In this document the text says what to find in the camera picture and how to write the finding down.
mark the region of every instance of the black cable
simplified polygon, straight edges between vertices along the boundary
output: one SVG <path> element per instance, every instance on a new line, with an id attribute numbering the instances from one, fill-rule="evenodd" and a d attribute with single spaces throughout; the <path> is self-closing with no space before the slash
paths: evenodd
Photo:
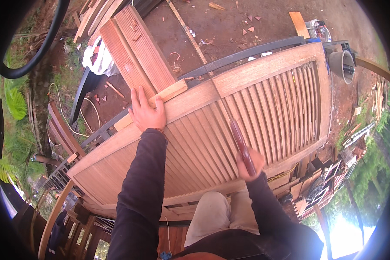
<path id="1" fill-rule="evenodd" d="M 70 0 L 58 1 L 58 6 L 55 11 L 55 17 L 52 21 L 51 27 L 49 28 L 45 41 L 43 42 L 42 46 L 40 47 L 36 55 L 26 65 L 18 69 L 10 69 L 3 63 L 3 67 L 0 71 L 0 74 L 3 77 L 11 80 L 20 78 L 21 76 L 26 75 L 26 73 L 32 70 L 33 67 L 36 66 L 42 60 L 43 56 L 47 53 L 47 51 L 51 47 L 51 44 L 58 33 L 59 27 L 61 27 L 63 19 L 65 18 L 65 13 L 67 12 L 68 9 L 69 1 Z"/>

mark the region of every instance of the beige pants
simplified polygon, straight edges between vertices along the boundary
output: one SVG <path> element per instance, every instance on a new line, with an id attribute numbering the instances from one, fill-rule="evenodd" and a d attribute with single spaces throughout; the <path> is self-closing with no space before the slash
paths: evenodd
<path id="1" fill-rule="evenodd" d="M 217 191 L 208 191 L 199 200 L 186 234 L 184 247 L 215 232 L 239 228 L 259 235 L 247 187 L 231 194 L 231 205 Z"/>

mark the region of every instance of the fern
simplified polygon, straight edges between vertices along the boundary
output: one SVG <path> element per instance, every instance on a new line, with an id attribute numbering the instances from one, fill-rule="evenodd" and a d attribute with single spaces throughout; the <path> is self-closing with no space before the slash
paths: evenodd
<path id="1" fill-rule="evenodd" d="M 16 120 L 21 120 L 26 116 L 27 105 L 26 101 L 19 91 L 24 86 L 27 77 L 22 77 L 16 80 L 5 79 L 5 97 L 9 112 Z"/>
<path id="2" fill-rule="evenodd" d="M 17 167 L 7 163 L 5 160 L 0 159 L 0 180 L 5 183 L 11 183 L 9 177 L 11 179 L 15 178 L 15 173 L 17 172 Z"/>

